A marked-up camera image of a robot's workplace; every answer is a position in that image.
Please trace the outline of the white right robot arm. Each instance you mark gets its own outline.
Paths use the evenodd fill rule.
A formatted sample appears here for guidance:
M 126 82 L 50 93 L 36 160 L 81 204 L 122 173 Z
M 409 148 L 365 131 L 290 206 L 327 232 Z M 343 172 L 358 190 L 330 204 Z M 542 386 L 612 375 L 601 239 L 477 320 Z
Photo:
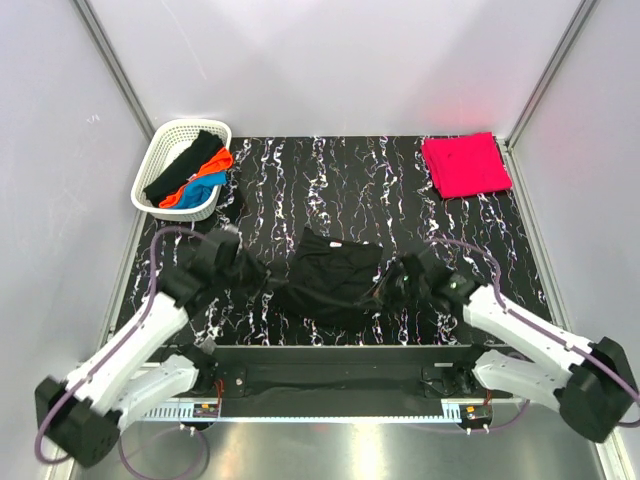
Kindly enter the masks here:
M 563 330 L 504 297 L 464 270 L 428 251 L 394 261 L 365 294 L 368 308 L 401 309 L 429 303 L 518 352 L 509 356 L 473 345 L 438 376 L 442 390 L 466 396 L 501 391 L 545 406 L 583 438 L 604 442 L 624 426 L 639 391 L 622 346 L 604 337 L 593 342 Z

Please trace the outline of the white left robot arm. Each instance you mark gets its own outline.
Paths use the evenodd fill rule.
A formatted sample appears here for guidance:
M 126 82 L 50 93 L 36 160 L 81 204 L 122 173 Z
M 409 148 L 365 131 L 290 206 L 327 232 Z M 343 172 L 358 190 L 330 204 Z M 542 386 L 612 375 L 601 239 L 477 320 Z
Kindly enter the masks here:
M 45 377 L 36 387 L 36 439 L 49 439 L 66 458 L 89 468 L 100 463 L 121 434 L 169 398 L 208 394 L 216 372 L 210 354 L 187 347 L 155 369 L 141 366 L 171 336 L 206 310 L 217 293 L 258 295 L 269 269 L 241 251 L 228 258 L 198 254 L 162 273 L 149 299 L 116 335 L 65 379 Z

